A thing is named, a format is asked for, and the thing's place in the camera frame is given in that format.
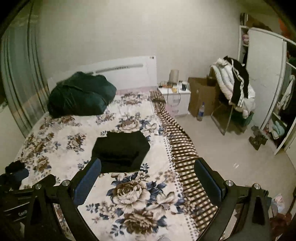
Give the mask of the grey striped curtain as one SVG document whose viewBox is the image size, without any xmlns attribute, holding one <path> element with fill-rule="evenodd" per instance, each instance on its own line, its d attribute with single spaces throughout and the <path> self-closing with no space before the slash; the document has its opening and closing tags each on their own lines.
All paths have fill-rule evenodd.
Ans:
<svg viewBox="0 0 296 241">
<path fill-rule="evenodd" d="M 47 111 L 48 83 L 39 50 L 41 1 L 29 1 L 1 38 L 1 77 L 11 114 L 26 137 Z"/>
</svg>

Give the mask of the black small garment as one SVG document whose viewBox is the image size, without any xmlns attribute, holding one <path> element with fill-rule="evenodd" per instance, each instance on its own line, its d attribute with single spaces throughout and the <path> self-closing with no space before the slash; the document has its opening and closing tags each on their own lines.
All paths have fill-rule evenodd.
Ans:
<svg viewBox="0 0 296 241">
<path fill-rule="evenodd" d="M 141 131 L 108 132 L 97 138 L 91 158 L 100 160 L 101 173 L 130 173 L 140 170 L 149 150 L 149 141 Z"/>
</svg>

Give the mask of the cardboard box by nightstand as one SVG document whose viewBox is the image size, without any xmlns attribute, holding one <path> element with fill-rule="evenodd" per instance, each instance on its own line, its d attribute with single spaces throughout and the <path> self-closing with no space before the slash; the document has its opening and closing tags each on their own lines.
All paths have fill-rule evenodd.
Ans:
<svg viewBox="0 0 296 241">
<path fill-rule="evenodd" d="M 217 80 L 207 76 L 206 78 L 189 77 L 190 102 L 188 111 L 194 117 L 197 117 L 202 103 L 205 104 L 204 116 L 211 115 L 218 106 L 218 95 L 220 88 Z"/>
</svg>

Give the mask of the dark green quilt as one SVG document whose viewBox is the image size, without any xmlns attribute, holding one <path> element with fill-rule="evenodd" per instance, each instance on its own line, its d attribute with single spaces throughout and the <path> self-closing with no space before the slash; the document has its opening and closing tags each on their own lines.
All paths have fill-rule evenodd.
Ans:
<svg viewBox="0 0 296 241">
<path fill-rule="evenodd" d="M 116 95 L 116 87 L 103 75 L 76 72 L 56 84 L 47 109 L 53 118 L 101 115 Z"/>
</svg>

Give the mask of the white bed headboard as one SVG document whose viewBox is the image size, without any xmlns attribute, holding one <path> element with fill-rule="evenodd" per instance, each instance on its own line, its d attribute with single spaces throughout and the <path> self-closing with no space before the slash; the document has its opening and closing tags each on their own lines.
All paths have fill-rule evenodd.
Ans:
<svg viewBox="0 0 296 241">
<path fill-rule="evenodd" d="M 117 90 L 157 89 L 158 85 L 156 56 L 139 56 L 101 61 L 57 73 L 48 79 L 49 90 L 76 72 L 103 75 Z"/>
</svg>

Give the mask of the white nightstand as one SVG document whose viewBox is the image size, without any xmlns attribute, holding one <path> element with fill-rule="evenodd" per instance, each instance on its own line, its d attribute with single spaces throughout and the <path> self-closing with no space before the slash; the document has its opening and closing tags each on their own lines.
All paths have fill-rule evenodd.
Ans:
<svg viewBox="0 0 296 241">
<path fill-rule="evenodd" d="M 182 84 L 178 84 L 173 88 L 158 87 L 166 101 L 166 110 L 171 116 L 182 116 L 189 113 L 189 102 L 191 91 L 186 88 L 182 90 Z"/>
</svg>

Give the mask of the white wardrobe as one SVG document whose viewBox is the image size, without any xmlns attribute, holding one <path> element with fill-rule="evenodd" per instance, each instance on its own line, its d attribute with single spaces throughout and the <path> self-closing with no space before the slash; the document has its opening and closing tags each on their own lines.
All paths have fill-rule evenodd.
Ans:
<svg viewBox="0 0 296 241">
<path fill-rule="evenodd" d="M 295 42 L 255 27 L 239 27 L 238 61 L 255 91 L 253 122 L 267 135 L 273 153 L 288 147 L 295 131 Z"/>
</svg>

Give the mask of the chair with piled clothes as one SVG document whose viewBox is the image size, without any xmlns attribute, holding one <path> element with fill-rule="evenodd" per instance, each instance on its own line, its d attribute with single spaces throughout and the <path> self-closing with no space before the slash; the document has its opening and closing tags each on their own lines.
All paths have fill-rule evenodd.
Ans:
<svg viewBox="0 0 296 241">
<path fill-rule="evenodd" d="M 208 77 L 215 80 L 219 88 L 218 105 L 211 113 L 219 131 L 226 134 L 231 121 L 245 131 L 255 111 L 255 91 L 245 65 L 225 56 L 210 66 Z"/>
</svg>

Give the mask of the plastic water bottle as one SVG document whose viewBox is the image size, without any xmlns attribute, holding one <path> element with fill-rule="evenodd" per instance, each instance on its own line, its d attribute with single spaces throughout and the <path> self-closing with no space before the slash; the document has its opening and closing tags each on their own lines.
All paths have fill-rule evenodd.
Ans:
<svg viewBox="0 0 296 241">
<path fill-rule="evenodd" d="M 204 112 L 205 112 L 205 103 L 202 102 L 199 110 L 198 110 L 198 114 L 197 114 L 197 120 L 198 121 L 202 121 L 203 120 L 203 116 L 204 116 Z"/>
</svg>

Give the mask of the dark red garment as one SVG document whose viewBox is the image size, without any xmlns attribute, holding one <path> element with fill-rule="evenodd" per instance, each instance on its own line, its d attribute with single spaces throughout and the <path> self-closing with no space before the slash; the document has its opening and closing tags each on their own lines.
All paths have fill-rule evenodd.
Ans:
<svg viewBox="0 0 296 241">
<path fill-rule="evenodd" d="M 274 241 L 287 231 L 290 222 L 292 221 L 292 214 L 278 213 L 275 217 L 269 219 L 271 226 L 271 240 Z"/>
</svg>

